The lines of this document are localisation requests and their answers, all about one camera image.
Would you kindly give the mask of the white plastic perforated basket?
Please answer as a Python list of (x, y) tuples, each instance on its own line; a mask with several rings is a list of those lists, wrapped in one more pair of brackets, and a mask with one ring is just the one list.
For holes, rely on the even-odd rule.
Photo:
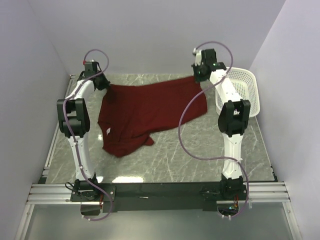
[(247, 69), (232, 67), (228, 77), (240, 97), (249, 100), (249, 117), (257, 116), (260, 113), (260, 98), (255, 75)]

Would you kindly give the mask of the dark red t shirt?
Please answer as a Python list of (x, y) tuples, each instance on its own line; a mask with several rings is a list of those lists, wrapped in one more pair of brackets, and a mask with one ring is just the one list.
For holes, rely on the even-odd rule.
[(152, 133), (178, 127), (208, 111), (193, 76), (140, 86), (112, 84), (102, 98), (98, 125), (102, 148), (118, 158), (151, 146)]

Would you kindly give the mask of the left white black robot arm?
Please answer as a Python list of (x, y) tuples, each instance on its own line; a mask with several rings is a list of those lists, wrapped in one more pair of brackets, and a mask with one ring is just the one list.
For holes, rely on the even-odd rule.
[(76, 180), (72, 184), (72, 193), (94, 201), (108, 193), (99, 186), (90, 159), (88, 136), (91, 121), (86, 99), (95, 90), (107, 89), (110, 82), (97, 61), (84, 61), (83, 65), (84, 71), (81, 72), (74, 90), (64, 99), (59, 99), (56, 107), (59, 130), (70, 144), (75, 164)]

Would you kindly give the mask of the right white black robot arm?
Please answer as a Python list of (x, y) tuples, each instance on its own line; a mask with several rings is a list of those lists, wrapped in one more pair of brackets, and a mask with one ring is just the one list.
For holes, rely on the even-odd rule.
[(197, 82), (209, 80), (222, 101), (218, 117), (218, 128), (224, 141), (224, 165), (219, 193), (226, 200), (245, 191), (241, 163), (242, 140), (249, 123), (251, 104), (237, 92), (229, 78), (229, 71), (223, 62), (217, 62), (214, 49), (193, 50), (192, 65)]

